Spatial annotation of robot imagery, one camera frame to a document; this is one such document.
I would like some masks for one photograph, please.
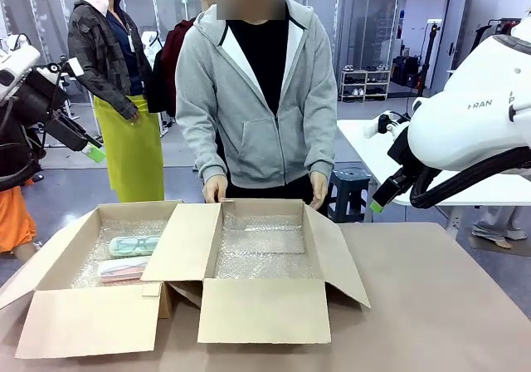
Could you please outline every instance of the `cardboard box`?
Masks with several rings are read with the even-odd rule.
[[[60,230],[0,291],[0,309],[33,295],[16,357],[64,358],[150,351],[171,311],[162,282],[71,289],[102,219],[169,219],[178,202],[105,204]]]
[[[311,279],[216,278],[226,213],[299,221],[304,246],[280,246],[275,252],[304,254]],[[164,218],[168,224],[141,282],[70,289],[102,219]],[[252,244],[250,249],[256,251]],[[326,282],[369,306],[339,227],[301,201],[106,204],[59,231],[2,287],[0,309],[33,295],[16,353],[23,359],[153,350],[157,320],[171,311],[168,286],[201,306],[199,342],[328,343]]]
[[[216,279],[226,213],[298,218],[314,277]],[[169,282],[201,304],[200,343],[329,343],[326,282],[370,306],[339,227],[296,200],[179,204],[141,279]],[[193,290],[194,282],[202,282],[202,293]]]

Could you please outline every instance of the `green tag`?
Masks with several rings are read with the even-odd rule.
[[[85,153],[89,158],[94,160],[96,163],[101,163],[105,159],[105,152],[102,148],[96,148],[94,145],[91,145],[88,151]]]
[[[382,210],[383,210],[383,206],[380,206],[380,204],[378,202],[376,202],[375,200],[373,200],[373,202],[371,203],[371,209],[375,212],[375,213],[381,213]]]

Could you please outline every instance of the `shoe rack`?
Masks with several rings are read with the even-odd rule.
[[[339,100],[342,102],[364,102],[366,100],[387,99],[391,71],[355,71],[343,69]]]

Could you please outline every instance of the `blue stool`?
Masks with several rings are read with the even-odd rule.
[[[365,213],[362,206],[367,206],[362,199],[362,191],[368,191],[371,176],[363,169],[349,167],[341,171],[334,170],[330,175],[329,193],[334,186],[335,197],[330,198],[329,216],[335,223],[354,223],[363,221]]]

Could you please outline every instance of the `plaid jacket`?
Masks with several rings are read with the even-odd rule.
[[[127,13],[120,12],[131,29],[140,78],[147,83],[152,72],[138,29]],[[74,6],[68,23],[68,50],[85,71],[76,79],[93,95],[109,102],[125,119],[132,118],[137,108],[126,97],[131,94],[131,80],[124,55],[107,18],[88,2],[79,1]]]

